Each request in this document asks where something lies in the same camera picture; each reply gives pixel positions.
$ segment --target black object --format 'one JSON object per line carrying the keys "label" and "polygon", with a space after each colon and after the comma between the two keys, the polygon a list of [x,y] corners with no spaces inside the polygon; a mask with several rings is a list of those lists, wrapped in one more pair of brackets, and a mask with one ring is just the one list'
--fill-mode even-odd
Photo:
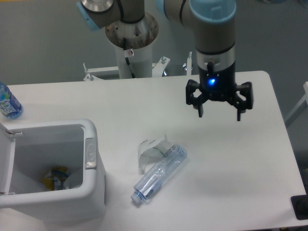
{"label": "black object", "polygon": [[308,195],[292,196],[291,202],[298,220],[308,219]]}
{"label": "black object", "polygon": [[[254,98],[252,91],[252,83],[246,82],[242,85],[235,83],[235,62],[222,71],[214,72],[214,64],[207,64],[207,71],[199,68],[200,83],[190,79],[186,85],[186,103],[193,105],[198,110],[199,117],[203,115],[204,104],[208,100],[227,101],[230,105],[237,109],[237,121],[241,120],[241,114],[246,109],[252,109]],[[201,94],[195,97],[193,93],[199,89]],[[244,96],[243,100],[238,96],[237,92]]]}

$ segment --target light blue cap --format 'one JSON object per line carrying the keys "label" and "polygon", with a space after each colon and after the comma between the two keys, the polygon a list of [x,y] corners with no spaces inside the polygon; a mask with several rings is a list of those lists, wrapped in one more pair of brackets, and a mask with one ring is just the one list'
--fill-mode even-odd
{"label": "light blue cap", "polygon": [[165,0],[156,0],[156,8],[158,11],[163,14],[164,16],[166,15],[165,13]]}
{"label": "light blue cap", "polygon": [[81,2],[80,1],[77,2],[76,5],[78,7],[78,10],[79,10],[81,16],[83,17],[83,19],[87,23],[90,30],[92,30],[92,31],[99,30],[100,28],[96,25],[96,23],[91,19],[91,17],[88,15],[86,10],[82,7]]}
{"label": "light blue cap", "polygon": [[235,0],[190,0],[192,13],[208,23],[224,23],[230,20],[236,11]]}

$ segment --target blue led light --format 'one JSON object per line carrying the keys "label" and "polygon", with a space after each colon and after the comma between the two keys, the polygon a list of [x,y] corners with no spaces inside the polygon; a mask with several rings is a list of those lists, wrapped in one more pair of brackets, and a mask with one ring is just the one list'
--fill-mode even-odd
{"label": "blue led light", "polygon": [[208,84],[209,84],[210,86],[213,86],[213,85],[215,84],[215,82],[216,82],[216,80],[215,80],[214,78],[210,78],[210,79],[208,80]]}

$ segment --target white trash bin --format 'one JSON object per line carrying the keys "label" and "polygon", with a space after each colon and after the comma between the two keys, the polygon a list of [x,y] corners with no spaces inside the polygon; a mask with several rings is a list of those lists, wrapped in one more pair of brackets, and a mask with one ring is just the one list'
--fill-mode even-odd
{"label": "white trash bin", "polygon": [[[72,175],[76,172],[74,181],[82,184],[49,191],[42,179],[55,166],[66,166]],[[0,123],[0,208],[45,221],[101,217],[106,212],[104,176],[96,128],[90,120],[7,128]]]}

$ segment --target white table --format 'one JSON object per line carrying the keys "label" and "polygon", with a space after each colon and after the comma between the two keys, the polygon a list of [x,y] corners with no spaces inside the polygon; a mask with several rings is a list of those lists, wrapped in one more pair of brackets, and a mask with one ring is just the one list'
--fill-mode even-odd
{"label": "white table", "polygon": [[[252,81],[255,98],[241,122],[234,107],[218,102],[205,103],[199,118],[185,104],[188,79],[10,86],[24,113],[14,121],[0,116],[5,125],[81,117],[94,122],[107,171],[107,213],[43,223],[3,209],[0,230],[241,231],[307,225],[292,209],[290,197],[305,190],[268,74],[236,73],[238,84]],[[141,178],[137,149],[161,134],[182,145],[188,158],[148,205],[137,208],[130,199]]]}

